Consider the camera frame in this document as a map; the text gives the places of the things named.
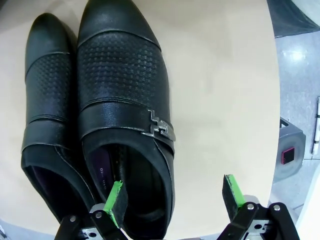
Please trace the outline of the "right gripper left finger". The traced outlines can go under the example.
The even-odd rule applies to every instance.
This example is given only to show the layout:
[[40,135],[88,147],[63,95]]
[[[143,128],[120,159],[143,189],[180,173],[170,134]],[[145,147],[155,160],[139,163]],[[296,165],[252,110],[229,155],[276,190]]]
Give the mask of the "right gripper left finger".
[[105,203],[95,204],[84,216],[68,215],[55,240],[126,240],[122,232],[128,194],[123,181],[115,181]]

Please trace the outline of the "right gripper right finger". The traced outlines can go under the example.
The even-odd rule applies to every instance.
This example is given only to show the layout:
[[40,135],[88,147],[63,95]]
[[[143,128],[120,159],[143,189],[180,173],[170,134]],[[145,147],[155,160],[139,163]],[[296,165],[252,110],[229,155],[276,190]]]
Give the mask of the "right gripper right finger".
[[222,197],[230,223],[219,235],[219,240],[300,239],[284,203],[263,207],[259,203],[246,202],[232,174],[223,177]]

